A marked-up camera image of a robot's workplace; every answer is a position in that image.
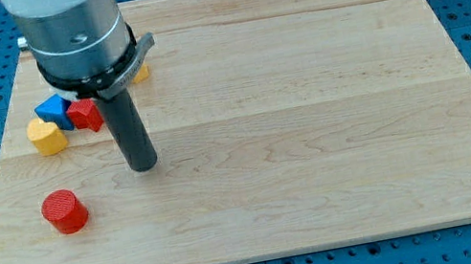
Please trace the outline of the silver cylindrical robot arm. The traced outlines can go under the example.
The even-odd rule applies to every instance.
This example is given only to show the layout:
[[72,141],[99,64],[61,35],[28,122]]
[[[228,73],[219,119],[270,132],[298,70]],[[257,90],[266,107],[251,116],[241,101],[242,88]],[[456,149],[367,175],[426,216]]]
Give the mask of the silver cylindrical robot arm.
[[104,72],[132,39],[116,0],[1,0],[46,75],[80,80]]

